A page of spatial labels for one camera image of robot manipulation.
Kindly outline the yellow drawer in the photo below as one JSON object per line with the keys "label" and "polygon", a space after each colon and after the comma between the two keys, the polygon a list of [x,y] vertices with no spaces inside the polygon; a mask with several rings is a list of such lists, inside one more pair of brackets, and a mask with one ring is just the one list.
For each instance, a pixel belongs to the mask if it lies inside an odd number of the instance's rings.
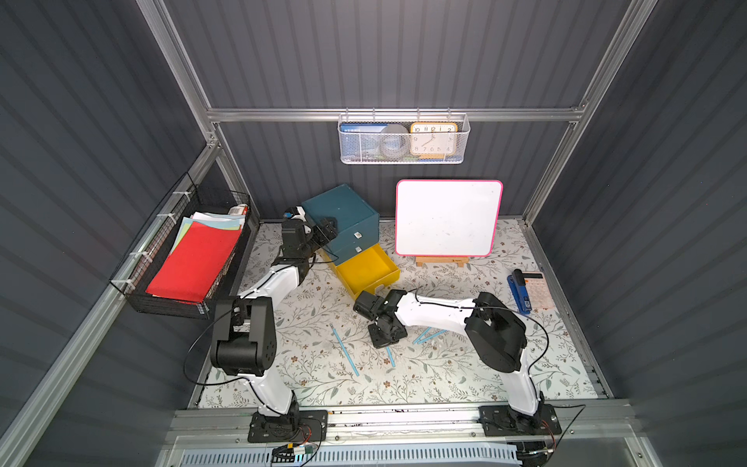
{"label": "yellow drawer", "polygon": [[362,292],[375,294],[379,287],[393,285],[401,275],[401,270],[378,243],[340,266],[332,264],[331,268],[353,299]]}

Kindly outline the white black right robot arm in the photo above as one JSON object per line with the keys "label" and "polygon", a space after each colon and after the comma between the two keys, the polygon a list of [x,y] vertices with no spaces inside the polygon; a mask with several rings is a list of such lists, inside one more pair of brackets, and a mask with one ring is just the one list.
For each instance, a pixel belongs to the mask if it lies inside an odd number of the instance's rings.
{"label": "white black right robot arm", "polygon": [[501,375],[511,410],[522,416],[538,414],[541,397],[524,354],[526,325],[494,295],[448,300],[405,290],[392,290],[384,297],[364,291],[353,309],[370,321],[375,348],[397,344],[408,336],[408,328],[417,326],[466,337],[480,361]]}

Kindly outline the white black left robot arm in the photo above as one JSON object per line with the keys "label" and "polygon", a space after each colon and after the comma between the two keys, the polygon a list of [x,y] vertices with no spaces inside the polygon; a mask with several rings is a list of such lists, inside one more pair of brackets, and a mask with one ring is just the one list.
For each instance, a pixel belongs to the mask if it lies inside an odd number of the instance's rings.
{"label": "white black left robot arm", "polygon": [[257,283],[221,301],[212,327],[213,367],[246,383],[266,418],[295,416],[299,403],[274,369],[278,339],[274,309],[298,288],[316,263],[317,251],[338,236],[338,220],[313,220],[301,207],[284,213],[282,243],[268,272]]}

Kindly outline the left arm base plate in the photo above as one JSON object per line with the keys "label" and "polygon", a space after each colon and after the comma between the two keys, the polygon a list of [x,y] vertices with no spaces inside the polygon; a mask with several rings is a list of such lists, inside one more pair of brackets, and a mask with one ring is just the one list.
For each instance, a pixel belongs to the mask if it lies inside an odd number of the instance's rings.
{"label": "left arm base plate", "polygon": [[299,411],[285,416],[252,416],[247,435],[250,444],[319,443],[326,440],[329,413],[327,411]]}

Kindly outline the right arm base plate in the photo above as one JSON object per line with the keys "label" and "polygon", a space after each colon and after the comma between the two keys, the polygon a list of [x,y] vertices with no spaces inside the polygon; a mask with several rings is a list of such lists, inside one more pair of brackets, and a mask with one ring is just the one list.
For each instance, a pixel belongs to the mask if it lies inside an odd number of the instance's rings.
{"label": "right arm base plate", "polygon": [[508,405],[480,406],[478,423],[486,437],[556,436],[562,432],[556,410],[544,403],[533,416],[519,413]]}

